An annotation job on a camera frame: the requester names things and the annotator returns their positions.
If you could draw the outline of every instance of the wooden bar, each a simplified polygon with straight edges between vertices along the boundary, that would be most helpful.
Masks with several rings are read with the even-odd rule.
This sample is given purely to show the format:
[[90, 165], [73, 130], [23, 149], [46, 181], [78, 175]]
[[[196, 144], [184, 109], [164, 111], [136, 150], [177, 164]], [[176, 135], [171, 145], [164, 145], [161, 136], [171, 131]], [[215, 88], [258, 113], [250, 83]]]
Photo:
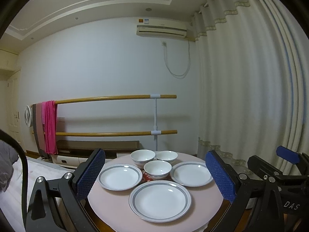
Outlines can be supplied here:
[[[176, 99], [177, 95], [160, 95], [160, 97], [162, 99]], [[150, 99], [150, 94], [149, 95], [122, 95], [122, 96], [67, 99], [67, 100], [58, 100], [55, 102], [55, 104], [68, 104], [68, 103], [78, 103], [78, 102], [107, 101], [107, 100], [125, 100], [125, 99]]]
[[[162, 135], [177, 134], [177, 130], [164, 130], [161, 131]], [[124, 137], [124, 136], [148, 136], [151, 131], [146, 132], [121, 132], [121, 133], [63, 133], [56, 132], [57, 136], [71, 136], [71, 137]]]

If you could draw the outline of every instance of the white plate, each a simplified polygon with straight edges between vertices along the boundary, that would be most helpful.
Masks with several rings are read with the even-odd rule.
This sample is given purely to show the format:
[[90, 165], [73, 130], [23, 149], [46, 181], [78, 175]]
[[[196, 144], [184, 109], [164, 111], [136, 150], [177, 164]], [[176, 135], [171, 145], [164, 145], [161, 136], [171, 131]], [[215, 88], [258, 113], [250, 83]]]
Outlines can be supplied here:
[[121, 191], [135, 187], [141, 182], [143, 174], [140, 169], [129, 164], [114, 164], [102, 171], [97, 182], [109, 190]]
[[149, 222], [170, 222], [187, 213], [192, 203], [189, 191], [172, 181], [150, 181], [129, 196], [132, 211]]
[[212, 181], [205, 163], [186, 161], [176, 164], [170, 172], [171, 178], [186, 187], [200, 187]]

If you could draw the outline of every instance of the pink towel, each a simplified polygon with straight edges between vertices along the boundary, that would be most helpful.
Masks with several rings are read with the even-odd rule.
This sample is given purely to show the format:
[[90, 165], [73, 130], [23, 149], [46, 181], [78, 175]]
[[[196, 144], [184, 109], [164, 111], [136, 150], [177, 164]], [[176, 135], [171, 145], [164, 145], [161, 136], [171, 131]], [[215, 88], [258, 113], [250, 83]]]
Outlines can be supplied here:
[[42, 122], [45, 131], [45, 152], [47, 154], [58, 154], [56, 146], [57, 106], [55, 101], [42, 103]]

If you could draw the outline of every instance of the bed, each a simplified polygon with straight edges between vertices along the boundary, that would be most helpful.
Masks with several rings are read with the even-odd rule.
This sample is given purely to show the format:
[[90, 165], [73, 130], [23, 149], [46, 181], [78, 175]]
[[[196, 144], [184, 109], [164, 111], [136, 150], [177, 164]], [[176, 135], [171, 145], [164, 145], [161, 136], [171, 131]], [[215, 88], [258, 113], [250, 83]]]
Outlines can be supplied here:
[[[27, 157], [28, 161], [28, 192], [27, 205], [29, 204], [31, 192], [35, 180], [44, 176], [46, 180], [61, 178], [66, 172], [74, 170], [66, 169], [58, 165], [44, 162], [38, 159]], [[20, 158], [13, 164], [14, 172], [5, 192], [0, 190], [0, 208], [16, 232], [24, 232], [21, 212], [21, 185], [22, 185], [22, 164]], [[61, 198], [56, 198], [60, 215], [67, 231], [75, 231], [75, 228], [65, 210]]]

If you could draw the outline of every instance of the white curtain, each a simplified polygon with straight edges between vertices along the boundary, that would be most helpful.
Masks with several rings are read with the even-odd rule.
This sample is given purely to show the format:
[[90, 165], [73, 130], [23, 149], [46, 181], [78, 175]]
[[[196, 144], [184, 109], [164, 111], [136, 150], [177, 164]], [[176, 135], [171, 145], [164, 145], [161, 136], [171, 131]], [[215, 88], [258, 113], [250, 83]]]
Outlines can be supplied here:
[[275, 151], [282, 145], [309, 152], [305, 33], [279, 0], [207, 0], [193, 23], [200, 61], [198, 156], [214, 149], [238, 173], [251, 173], [246, 162], [257, 155], [291, 173], [292, 165]]

